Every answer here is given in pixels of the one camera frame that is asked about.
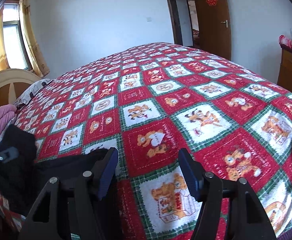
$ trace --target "white pillow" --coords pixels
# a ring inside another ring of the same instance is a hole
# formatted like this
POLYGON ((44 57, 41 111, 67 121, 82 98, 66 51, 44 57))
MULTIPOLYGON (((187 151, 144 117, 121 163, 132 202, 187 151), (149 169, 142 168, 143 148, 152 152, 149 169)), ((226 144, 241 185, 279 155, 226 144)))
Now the white pillow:
POLYGON ((43 88, 46 87, 50 82, 52 82, 51 79, 41 79, 39 81, 36 81, 34 84, 30 85, 23 94, 19 96, 19 98, 16 99, 14 102, 14 105, 16 107, 24 104, 27 105, 31 99, 43 88))

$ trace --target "headboard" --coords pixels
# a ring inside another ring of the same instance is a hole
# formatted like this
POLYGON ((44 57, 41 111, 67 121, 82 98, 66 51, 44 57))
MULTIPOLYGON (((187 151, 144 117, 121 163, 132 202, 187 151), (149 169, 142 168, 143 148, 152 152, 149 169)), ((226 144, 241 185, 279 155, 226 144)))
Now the headboard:
POLYGON ((0 71, 0 106, 13 104, 31 84, 41 80, 35 74, 21 69, 0 71))

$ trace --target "window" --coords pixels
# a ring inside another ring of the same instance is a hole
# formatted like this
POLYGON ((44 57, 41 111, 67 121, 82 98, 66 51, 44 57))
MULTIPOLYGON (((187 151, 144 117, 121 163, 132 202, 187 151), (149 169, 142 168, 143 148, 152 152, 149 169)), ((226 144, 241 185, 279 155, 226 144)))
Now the window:
POLYGON ((10 68, 31 70, 31 63, 22 37, 18 3, 4 4, 3 34, 7 61, 10 68))

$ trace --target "patchwork blanket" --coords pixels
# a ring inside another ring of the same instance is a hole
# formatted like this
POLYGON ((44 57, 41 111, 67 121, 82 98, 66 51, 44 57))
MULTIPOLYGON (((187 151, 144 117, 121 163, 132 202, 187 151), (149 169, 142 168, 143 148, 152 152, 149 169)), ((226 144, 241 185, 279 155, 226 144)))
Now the patchwork blanket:
MULTIPOLYGON (((220 178, 245 177, 277 236, 292 228, 292 94, 210 53, 151 43, 105 57, 51 82, 16 125, 37 138, 39 162, 118 149, 126 239, 190 239, 201 204, 177 162, 183 147, 220 178)), ((1 194, 0 209, 21 227, 1 194)))

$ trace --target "door handle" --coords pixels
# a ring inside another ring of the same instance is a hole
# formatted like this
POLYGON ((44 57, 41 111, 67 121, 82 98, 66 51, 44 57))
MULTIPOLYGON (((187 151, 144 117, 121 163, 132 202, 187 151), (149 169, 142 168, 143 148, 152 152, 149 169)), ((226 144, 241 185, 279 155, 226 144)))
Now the door handle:
POLYGON ((228 20, 226 20, 225 22, 221 22, 224 23, 226 25, 226 28, 228 28, 228 20))

